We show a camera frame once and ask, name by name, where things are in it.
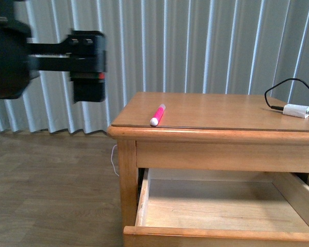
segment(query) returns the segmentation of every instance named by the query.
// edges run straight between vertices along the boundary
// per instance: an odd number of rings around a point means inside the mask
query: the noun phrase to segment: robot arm
[[[38,70],[52,70],[70,72],[75,102],[105,99],[103,33],[73,30],[59,44],[30,44],[30,37],[29,26],[13,17],[13,0],[0,0],[0,98],[19,98]]]

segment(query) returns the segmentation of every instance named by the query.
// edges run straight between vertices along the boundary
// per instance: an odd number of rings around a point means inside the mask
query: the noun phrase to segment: white plug
[[[283,114],[293,117],[307,118],[309,117],[309,107],[298,104],[287,104],[284,106]]]

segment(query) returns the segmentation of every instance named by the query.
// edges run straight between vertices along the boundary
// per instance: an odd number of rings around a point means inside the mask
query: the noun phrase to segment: wooden floor
[[[108,137],[1,134],[0,247],[122,246],[113,145]]]

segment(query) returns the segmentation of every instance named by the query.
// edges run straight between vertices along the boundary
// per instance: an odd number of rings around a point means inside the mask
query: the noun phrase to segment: white blinds
[[[33,42],[71,28],[107,36],[107,100],[73,104],[68,74],[41,72],[23,97],[0,100],[0,131],[106,130],[137,91],[263,94],[309,84],[309,0],[28,0],[16,18]],[[302,84],[273,96],[309,105]]]

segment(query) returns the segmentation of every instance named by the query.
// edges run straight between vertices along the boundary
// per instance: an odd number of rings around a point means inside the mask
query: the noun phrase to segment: pink marker
[[[159,106],[158,110],[156,111],[152,119],[150,120],[150,125],[157,126],[159,124],[159,121],[161,117],[163,116],[165,109],[166,109],[166,106],[164,104],[161,104]]]

